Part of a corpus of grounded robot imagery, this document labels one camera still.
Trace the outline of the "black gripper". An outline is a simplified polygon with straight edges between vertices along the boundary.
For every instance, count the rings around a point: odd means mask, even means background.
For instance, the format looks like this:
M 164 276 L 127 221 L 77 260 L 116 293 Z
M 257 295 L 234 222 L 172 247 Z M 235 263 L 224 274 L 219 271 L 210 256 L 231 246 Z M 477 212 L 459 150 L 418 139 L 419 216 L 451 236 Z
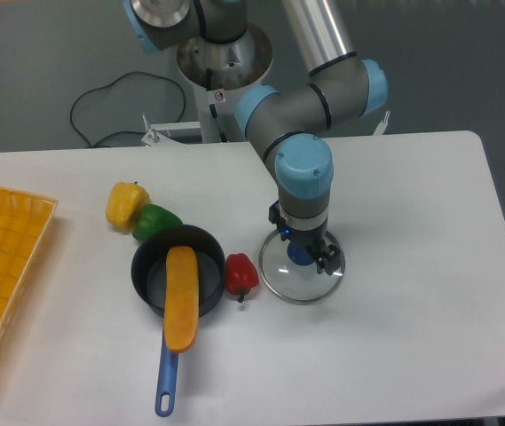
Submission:
M 317 274 L 333 274 L 340 268 L 340 249 L 327 244 L 328 208 L 308 218 L 293 217 L 276 201 L 268 212 L 269 222 L 276 227 L 282 241 L 290 241 L 317 265 Z

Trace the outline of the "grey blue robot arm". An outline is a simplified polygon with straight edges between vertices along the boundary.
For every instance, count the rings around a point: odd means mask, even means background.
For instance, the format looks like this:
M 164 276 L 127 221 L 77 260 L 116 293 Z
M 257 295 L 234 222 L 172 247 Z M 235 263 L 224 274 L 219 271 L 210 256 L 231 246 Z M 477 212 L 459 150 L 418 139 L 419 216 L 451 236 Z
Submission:
M 247 140 L 279 191 L 269 219 L 318 271 L 335 272 L 342 252 L 327 236 L 334 175 L 319 133 L 367 115 L 388 97 L 380 66 L 356 53 L 335 1 L 283 5 L 309 83 L 281 94 L 264 83 L 272 44 L 249 22 L 243 1 L 127 1 L 123 8 L 148 51 L 177 51 L 192 85 L 204 142 Z

